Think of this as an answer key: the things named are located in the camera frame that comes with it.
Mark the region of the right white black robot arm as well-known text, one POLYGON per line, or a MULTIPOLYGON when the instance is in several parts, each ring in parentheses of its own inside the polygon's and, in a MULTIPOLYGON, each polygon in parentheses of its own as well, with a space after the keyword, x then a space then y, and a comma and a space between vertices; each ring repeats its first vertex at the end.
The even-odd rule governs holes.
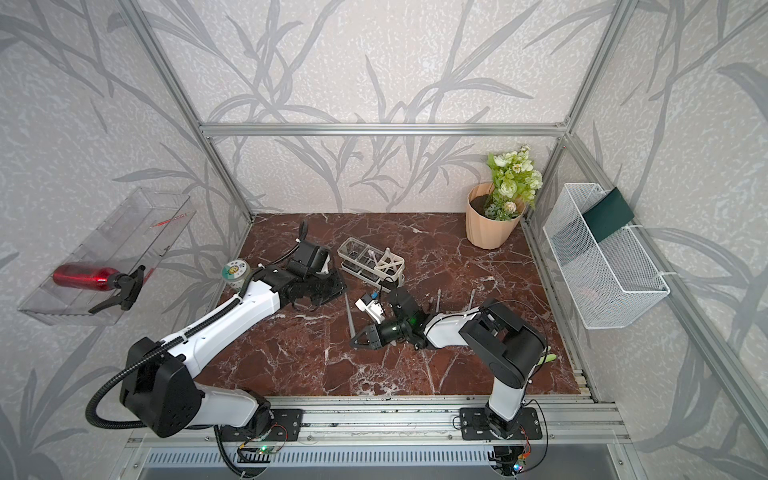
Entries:
POLYGON ((462 312, 429 313, 400 287, 389 292, 386 302, 390 316, 377 293, 366 293, 355 302, 372 323, 354 334, 352 348, 379 350, 399 342, 417 350, 467 347, 494 377, 488 418, 500 427, 512 424, 523 407, 527 385, 549 352, 543 333, 495 298, 462 312))

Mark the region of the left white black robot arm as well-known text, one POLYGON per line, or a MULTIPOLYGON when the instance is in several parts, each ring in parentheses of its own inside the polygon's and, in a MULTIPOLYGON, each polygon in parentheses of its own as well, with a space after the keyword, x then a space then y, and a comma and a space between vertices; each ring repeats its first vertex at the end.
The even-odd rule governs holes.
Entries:
POLYGON ((104 430, 146 427, 159 438, 198 427, 265 435, 274 422, 268 400, 250 390, 202 385, 197 377, 260 321, 301 299, 322 306, 345 288, 331 253, 322 247, 300 247, 285 266, 257 268, 236 294, 203 318, 159 341, 134 343, 124 369, 88 401, 86 421, 104 430))

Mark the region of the dark grey toothbrush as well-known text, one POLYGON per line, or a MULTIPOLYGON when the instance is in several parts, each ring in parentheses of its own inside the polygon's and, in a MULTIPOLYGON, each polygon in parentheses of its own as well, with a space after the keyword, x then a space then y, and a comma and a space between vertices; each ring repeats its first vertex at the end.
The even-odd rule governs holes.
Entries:
POLYGON ((346 292, 344 293, 344 300, 345 300, 345 308, 346 308, 346 318, 347 318, 347 323, 348 323, 348 330, 349 330, 350 338, 352 339, 356 335, 356 330, 355 330, 355 325, 354 325, 354 320, 353 320, 352 309, 351 309, 351 306, 350 306, 349 297, 348 297, 348 294, 346 292))

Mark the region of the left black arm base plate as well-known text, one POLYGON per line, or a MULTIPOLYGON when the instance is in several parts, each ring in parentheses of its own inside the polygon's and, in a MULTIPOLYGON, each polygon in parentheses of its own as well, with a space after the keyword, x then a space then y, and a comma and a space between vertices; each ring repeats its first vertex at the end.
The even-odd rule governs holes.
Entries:
POLYGON ((221 427, 220 437, 224 442, 295 442, 302 427, 303 414, 302 409, 264 410, 257 412, 244 427, 221 427))

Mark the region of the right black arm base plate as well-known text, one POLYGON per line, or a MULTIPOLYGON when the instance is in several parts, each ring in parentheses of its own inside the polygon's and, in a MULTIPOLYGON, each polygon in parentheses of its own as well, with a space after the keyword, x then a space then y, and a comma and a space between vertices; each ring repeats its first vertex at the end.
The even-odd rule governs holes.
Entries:
POLYGON ((543 422, 532 407, 521 408, 513 420, 503 420, 489 409, 461 408, 459 421, 462 439, 474 440, 542 440, 543 422))

